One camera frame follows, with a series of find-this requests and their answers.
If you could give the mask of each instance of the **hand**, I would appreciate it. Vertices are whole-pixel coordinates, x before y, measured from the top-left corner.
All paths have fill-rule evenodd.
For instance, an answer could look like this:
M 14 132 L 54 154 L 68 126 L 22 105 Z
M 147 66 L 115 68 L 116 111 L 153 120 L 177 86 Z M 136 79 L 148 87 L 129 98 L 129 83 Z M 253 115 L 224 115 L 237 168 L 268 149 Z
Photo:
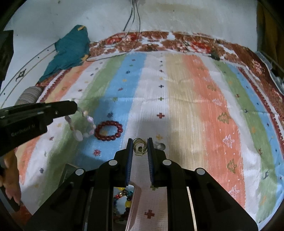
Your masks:
M 5 187 L 7 197 L 20 205 L 21 189 L 19 183 L 19 170 L 17 167 L 17 157 L 14 151 L 8 152 L 4 157 L 6 169 L 4 175 L 0 175 L 0 187 Z

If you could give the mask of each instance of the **multicolored beaded bracelet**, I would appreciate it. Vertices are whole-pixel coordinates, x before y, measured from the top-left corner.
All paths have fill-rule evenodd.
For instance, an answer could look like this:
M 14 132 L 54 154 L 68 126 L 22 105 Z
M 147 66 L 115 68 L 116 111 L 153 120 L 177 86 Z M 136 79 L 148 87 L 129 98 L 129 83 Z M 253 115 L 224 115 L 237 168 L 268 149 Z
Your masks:
M 81 131 L 79 130 L 76 130 L 74 128 L 74 125 L 72 123 L 72 120 L 71 120 L 71 117 L 70 116 L 65 116 L 65 120 L 68 122 L 69 124 L 69 127 L 70 127 L 70 130 L 73 132 L 73 136 L 75 138 L 75 140 L 77 141 L 82 141 L 83 138 L 88 138 L 90 137 L 91 135 L 94 135 L 95 133 L 95 128 L 96 128 L 96 125 L 94 123 L 94 119 L 88 115 L 88 112 L 87 111 L 84 111 L 82 110 L 81 108 L 77 108 L 77 111 L 81 112 L 82 113 L 82 116 L 86 118 L 86 120 L 90 123 L 90 127 L 91 129 L 87 132 L 84 132 L 82 133 Z
M 101 135 L 100 130 L 104 126 L 115 126 L 115 127 L 117 127 L 117 133 L 115 133 L 114 135 L 110 135 L 110 136 Z M 95 137 L 98 140 L 101 140 L 101 141 L 111 141 L 111 140 L 115 140 L 116 138 L 119 138 L 121 136 L 122 132 L 123 132 L 122 124 L 120 124 L 117 121 L 107 120 L 107 121 L 102 122 L 101 124 L 97 125 L 97 128 L 95 129 Z
M 118 189 L 121 190 L 121 192 L 113 197 L 113 205 L 114 205 L 113 220 L 122 222 L 124 220 L 126 221 L 128 220 L 128 215 L 129 215 L 130 207 L 132 204 L 133 192 L 127 191 L 125 188 L 118 188 Z M 117 208 L 116 208 L 116 203 L 120 198 L 124 196 L 127 196 L 126 202 L 125 202 L 125 212 L 119 216 Z

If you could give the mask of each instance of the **red beaded bracelet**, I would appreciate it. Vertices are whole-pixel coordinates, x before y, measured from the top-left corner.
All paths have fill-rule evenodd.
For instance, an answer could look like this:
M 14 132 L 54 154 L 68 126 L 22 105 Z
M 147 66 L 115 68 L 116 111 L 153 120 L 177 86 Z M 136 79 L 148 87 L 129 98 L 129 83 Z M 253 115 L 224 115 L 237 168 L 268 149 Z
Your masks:
M 101 135 L 100 134 L 100 130 L 102 127 L 104 126 L 115 126 L 117 127 L 117 133 L 115 133 L 114 135 L 111 135 L 111 136 L 105 136 L 105 135 Z M 111 141 L 111 140 L 115 140 L 116 138 L 119 138 L 121 136 L 121 133 L 123 132 L 123 129 L 122 129 L 122 124 L 120 124 L 119 122 L 117 121 L 105 121 L 105 122 L 102 122 L 101 124 L 98 124 L 96 129 L 95 129 L 95 137 L 98 139 L 98 140 L 101 140 L 101 141 Z

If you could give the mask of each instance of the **green stripe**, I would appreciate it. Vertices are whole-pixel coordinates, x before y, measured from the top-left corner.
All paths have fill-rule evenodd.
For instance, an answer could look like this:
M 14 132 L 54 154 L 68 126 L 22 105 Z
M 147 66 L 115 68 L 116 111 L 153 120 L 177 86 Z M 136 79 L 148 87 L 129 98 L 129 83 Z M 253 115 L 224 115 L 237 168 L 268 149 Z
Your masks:
M 121 66 L 125 55 L 117 56 L 109 59 L 104 69 L 101 69 L 96 78 L 88 85 L 84 91 L 84 95 L 78 106 L 88 112 L 94 111 L 99 105 L 99 99 L 104 95 L 110 81 L 113 79 L 118 68 Z M 83 128 L 88 126 L 88 122 L 82 119 L 80 113 L 71 116 L 75 128 Z M 75 141 L 73 134 L 66 125 L 63 129 L 63 137 L 58 145 L 54 145 L 48 156 L 48 164 L 45 173 L 45 186 L 41 198 L 39 199 L 39 206 L 41 206 L 47 198 L 58 188 L 58 183 L 66 163 L 70 162 L 76 155 L 78 141 Z
M 277 177 L 275 174 L 275 167 L 273 162 L 273 156 L 271 153 L 271 146 L 267 133 L 262 124 L 262 121 L 258 115 L 258 112 L 251 102 L 246 90 L 242 87 L 237 76 L 230 70 L 230 68 L 223 62 L 214 61 L 216 67 L 222 71 L 225 81 L 228 83 L 229 88 L 233 95 L 238 94 L 236 97 L 237 103 L 243 111 L 243 116 L 246 119 L 250 134 L 255 146 L 255 149 L 259 151 L 261 149 L 261 174 L 265 175 L 265 172 L 269 169 L 269 177 L 265 180 L 260 180 L 259 186 L 256 189 L 257 194 L 260 194 L 259 210 L 256 215 L 256 222 L 264 220 L 272 212 L 276 202 L 276 189 L 277 189 Z

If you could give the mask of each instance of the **red cross pattern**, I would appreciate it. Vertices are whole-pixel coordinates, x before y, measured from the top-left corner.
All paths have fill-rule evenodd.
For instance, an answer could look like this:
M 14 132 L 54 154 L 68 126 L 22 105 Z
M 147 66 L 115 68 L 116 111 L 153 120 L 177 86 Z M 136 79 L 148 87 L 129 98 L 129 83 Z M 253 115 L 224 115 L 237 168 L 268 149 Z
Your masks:
M 159 119 L 161 119 L 161 118 L 165 117 L 165 115 L 163 115 L 163 113 L 159 113 L 159 114 L 157 115 L 157 117 L 159 117 Z
M 152 216 L 155 216 L 155 214 L 152 213 L 152 210 L 151 210 L 151 209 L 149 209 L 148 212 L 145 212 L 144 215 L 146 215 L 148 219 L 151 219 Z

